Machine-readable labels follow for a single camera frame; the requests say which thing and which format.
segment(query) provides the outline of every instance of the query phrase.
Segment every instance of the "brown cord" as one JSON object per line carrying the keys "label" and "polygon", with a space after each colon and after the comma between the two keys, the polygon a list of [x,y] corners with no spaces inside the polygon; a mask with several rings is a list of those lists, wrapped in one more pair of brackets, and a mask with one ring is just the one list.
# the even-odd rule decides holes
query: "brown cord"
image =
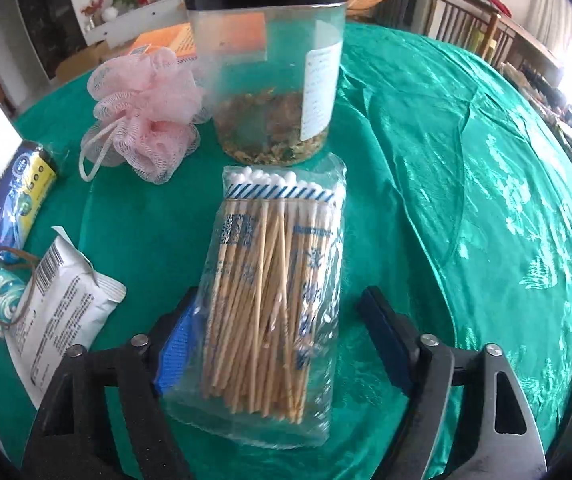
{"label": "brown cord", "polygon": [[[7,269],[7,270],[31,269],[31,278],[34,277],[35,266],[40,262],[40,259],[37,256],[33,256],[31,253],[27,253],[26,251],[21,251],[19,249],[13,249],[12,247],[2,246],[2,247],[0,247],[0,252],[2,252],[2,251],[7,251],[7,252],[14,254],[15,256],[18,256],[19,258],[26,261],[26,263],[24,263],[24,264],[4,265],[5,269]],[[29,285],[28,285],[28,297],[26,297],[26,301],[22,305],[22,309],[19,312],[19,316],[17,316],[17,318],[15,320],[11,321],[10,323],[7,323],[7,322],[2,321],[0,319],[0,325],[2,327],[10,328],[14,324],[18,323],[24,317],[24,315],[26,314],[26,308],[31,303],[32,293],[33,293],[34,289],[35,289],[35,280],[31,279],[31,280],[29,280]]]}

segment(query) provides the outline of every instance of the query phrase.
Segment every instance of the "blue gripper pad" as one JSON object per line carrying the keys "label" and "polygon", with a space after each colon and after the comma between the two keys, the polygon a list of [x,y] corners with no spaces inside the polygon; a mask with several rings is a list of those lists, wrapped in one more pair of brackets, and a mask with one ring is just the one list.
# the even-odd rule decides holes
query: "blue gripper pad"
{"label": "blue gripper pad", "polygon": [[160,394],[165,394],[178,383],[188,362],[192,348],[192,313],[191,304],[181,315],[170,337],[159,352],[159,365],[153,384]]}

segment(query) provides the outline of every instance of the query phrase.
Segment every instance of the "silver bolt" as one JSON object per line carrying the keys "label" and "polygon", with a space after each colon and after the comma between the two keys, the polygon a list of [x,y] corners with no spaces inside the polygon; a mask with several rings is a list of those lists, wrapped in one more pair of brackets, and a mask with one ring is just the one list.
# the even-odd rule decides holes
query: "silver bolt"
{"label": "silver bolt", "polygon": [[137,334],[130,338],[130,344],[135,348],[142,348],[148,344],[148,336],[146,334]]}
{"label": "silver bolt", "polygon": [[432,334],[421,334],[419,340],[424,343],[425,346],[437,346],[439,344],[439,339],[437,339],[437,336]]}
{"label": "silver bolt", "polygon": [[490,355],[494,355],[495,357],[503,355],[503,350],[499,345],[495,345],[495,343],[488,343],[486,345],[486,352]]}
{"label": "silver bolt", "polygon": [[66,355],[68,357],[79,357],[81,354],[84,353],[84,346],[83,345],[73,345],[69,346],[66,350]]}

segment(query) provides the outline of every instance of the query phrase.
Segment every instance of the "table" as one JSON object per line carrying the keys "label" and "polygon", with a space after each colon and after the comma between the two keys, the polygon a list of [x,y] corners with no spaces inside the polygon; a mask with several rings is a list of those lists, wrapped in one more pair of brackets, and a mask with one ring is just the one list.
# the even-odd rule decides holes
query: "table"
{"label": "table", "polygon": [[[86,78],[16,122],[29,139],[70,149],[27,248],[43,254],[62,225],[96,269],[125,283],[93,349],[149,330],[198,283],[222,196],[211,123],[163,186],[128,166],[77,174],[93,123]],[[449,345],[498,343],[515,368],[544,447],[572,373],[572,166],[521,96],[483,60],[400,31],[347,25],[325,152],[347,165],[339,348],[331,434],[319,448],[242,446],[171,421],[197,478],[369,479],[407,400],[390,386],[354,304],[378,285],[395,309]],[[306,163],[308,167],[314,160]],[[124,470],[136,464],[109,388]],[[429,471],[443,469],[460,397]],[[19,463],[34,409],[0,341],[0,436]]]}

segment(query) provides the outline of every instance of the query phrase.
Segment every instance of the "plastic jar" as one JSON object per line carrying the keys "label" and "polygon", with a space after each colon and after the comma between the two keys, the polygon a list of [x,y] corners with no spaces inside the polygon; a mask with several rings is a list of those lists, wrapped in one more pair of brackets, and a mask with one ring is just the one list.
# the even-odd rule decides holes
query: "plastic jar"
{"label": "plastic jar", "polygon": [[185,0],[223,150],[287,166],[325,144],[347,0]]}

